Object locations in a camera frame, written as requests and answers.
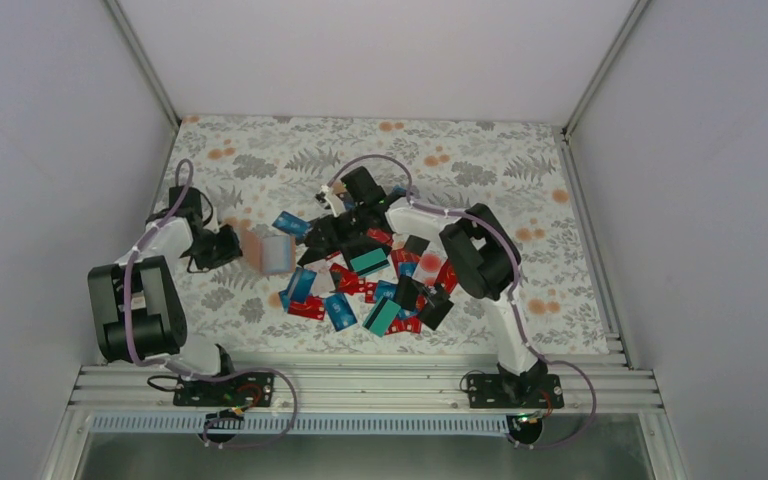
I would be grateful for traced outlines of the teal striped card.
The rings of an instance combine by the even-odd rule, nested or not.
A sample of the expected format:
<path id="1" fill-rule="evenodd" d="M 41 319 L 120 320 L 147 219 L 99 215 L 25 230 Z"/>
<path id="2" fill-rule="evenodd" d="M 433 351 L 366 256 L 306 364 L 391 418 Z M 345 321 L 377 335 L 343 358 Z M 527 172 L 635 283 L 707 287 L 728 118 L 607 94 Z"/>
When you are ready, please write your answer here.
<path id="1" fill-rule="evenodd" d="M 402 307 L 389 297 L 381 297 L 365 318 L 362 327 L 377 337 L 386 335 Z"/>
<path id="2" fill-rule="evenodd" d="M 351 270 L 358 277 L 367 277 L 370 274 L 385 269 L 388 265 L 388 254 L 382 248 L 376 248 L 349 260 Z"/>

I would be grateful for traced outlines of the tan leather card holder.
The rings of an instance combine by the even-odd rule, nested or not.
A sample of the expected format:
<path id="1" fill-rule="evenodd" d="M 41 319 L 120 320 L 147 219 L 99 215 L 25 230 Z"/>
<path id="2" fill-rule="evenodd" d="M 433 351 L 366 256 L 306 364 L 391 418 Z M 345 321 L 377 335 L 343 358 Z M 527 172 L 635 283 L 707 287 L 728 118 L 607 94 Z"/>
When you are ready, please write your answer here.
<path id="1" fill-rule="evenodd" d="M 286 274 L 296 268 L 295 239 L 289 235 L 259 236 L 243 230 L 241 247 L 243 258 L 261 275 Z"/>

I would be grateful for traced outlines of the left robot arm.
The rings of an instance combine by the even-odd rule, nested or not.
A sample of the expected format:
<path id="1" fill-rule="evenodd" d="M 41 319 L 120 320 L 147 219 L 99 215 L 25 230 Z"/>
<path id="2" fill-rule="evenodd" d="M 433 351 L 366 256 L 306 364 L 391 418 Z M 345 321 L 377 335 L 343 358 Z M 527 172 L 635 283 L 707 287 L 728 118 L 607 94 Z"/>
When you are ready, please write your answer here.
<path id="1" fill-rule="evenodd" d="M 243 254 L 230 226 L 211 229 L 213 206 L 195 187 L 169 190 L 168 208 L 150 216 L 144 235 L 116 261 L 90 270 L 87 281 L 97 344 L 108 362 L 160 365 L 199 379 L 215 405 L 238 391 L 230 356 L 219 344 L 188 331 L 174 271 L 207 273 Z"/>

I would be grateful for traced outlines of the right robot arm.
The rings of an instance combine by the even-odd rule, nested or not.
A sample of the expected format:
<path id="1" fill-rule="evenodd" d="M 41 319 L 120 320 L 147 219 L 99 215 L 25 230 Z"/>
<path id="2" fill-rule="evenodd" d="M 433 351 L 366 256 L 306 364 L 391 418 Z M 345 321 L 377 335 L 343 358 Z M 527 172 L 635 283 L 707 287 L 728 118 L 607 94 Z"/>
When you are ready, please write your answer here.
<path id="1" fill-rule="evenodd" d="M 315 199 L 328 212 L 312 222 L 303 238 L 306 258 L 368 245 L 370 228 L 435 243 L 445 251 L 461 288 L 483 306 L 497 343 L 504 399 L 525 407 L 538 397 L 548 362 L 525 332 L 519 304 L 521 256 L 487 205 L 446 209 L 417 200 L 409 190 L 386 193 L 364 167 L 341 169 Z"/>

